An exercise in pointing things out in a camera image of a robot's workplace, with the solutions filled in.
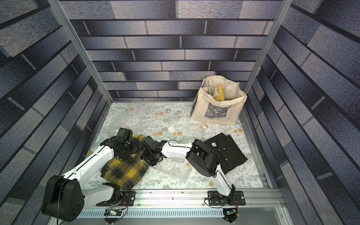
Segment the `clear plastic vacuum bag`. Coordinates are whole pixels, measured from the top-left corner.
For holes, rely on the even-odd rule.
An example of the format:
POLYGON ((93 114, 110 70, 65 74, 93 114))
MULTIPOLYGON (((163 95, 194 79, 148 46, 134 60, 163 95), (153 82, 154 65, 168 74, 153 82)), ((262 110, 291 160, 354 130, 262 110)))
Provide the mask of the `clear plastic vacuum bag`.
POLYGON ((112 150, 114 156, 101 169, 101 176, 110 183, 131 189, 148 171, 165 158, 184 158, 198 173, 216 178, 220 172, 218 153, 196 139, 190 144, 156 141, 150 136, 133 136, 131 129, 120 128, 117 135, 105 139, 100 146, 112 150))

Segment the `yellow black plaid shirt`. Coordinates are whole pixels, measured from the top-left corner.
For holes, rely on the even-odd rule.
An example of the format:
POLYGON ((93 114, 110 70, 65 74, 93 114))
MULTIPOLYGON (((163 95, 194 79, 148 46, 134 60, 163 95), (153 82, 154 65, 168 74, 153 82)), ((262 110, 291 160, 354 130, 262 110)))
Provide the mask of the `yellow black plaid shirt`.
POLYGON ((117 157, 109 160, 101 169, 101 178, 120 186, 122 190, 131 190, 149 168, 149 163, 142 157, 143 152, 144 148, 140 148, 128 161, 121 162, 117 157))

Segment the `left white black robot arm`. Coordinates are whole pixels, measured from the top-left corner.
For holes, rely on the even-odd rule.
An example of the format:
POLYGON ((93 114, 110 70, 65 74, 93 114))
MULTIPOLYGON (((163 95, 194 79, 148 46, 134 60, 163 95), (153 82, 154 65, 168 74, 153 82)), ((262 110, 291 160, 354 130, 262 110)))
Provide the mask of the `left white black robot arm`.
POLYGON ((104 140, 87 159, 63 175, 54 175, 47 184, 41 212, 58 220, 71 222, 84 209, 98 203, 117 206, 123 201, 121 188, 112 183, 85 190, 87 181, 114 157, 128 159, 141 148, 132 130, 120 128, 117 135, 104 140))

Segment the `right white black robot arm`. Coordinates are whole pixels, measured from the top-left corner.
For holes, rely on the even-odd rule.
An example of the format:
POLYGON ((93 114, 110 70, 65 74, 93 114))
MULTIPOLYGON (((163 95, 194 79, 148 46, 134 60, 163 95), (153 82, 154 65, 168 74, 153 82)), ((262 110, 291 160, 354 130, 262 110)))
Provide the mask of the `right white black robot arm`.
POLYGON ((218 162, 218 153, 201 140, 174 145, 170 144, 170 141, 158 142, 148 136, 142 142, 142 146, 145 149, 142 157, 151 166, 155 166, 164 158, 184 158, 198 173, 211 179, 224 204, 237 203, 236 188, 224 174, 218 162))

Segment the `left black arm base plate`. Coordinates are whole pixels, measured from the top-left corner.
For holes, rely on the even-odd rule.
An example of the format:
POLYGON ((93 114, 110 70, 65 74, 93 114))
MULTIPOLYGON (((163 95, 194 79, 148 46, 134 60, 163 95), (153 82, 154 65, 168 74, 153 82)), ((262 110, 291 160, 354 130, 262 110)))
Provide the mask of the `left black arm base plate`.
POLYGON ((96 206, 106 206, 106 207, 125 207, 133 206, 135 200, 135 191, 117 191, 110 200, 99 202, 96 206))

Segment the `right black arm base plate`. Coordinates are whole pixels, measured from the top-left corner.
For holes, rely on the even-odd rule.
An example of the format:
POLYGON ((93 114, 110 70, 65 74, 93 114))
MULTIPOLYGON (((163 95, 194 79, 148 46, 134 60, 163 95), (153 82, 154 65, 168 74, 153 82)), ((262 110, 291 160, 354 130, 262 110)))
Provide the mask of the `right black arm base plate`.
POLYGON ((231 194, 229 196, 223 196, 217 191, 208 191, 205 203, 211 207, 246 205, 245 196, 242 191, 231 191, 231 194))

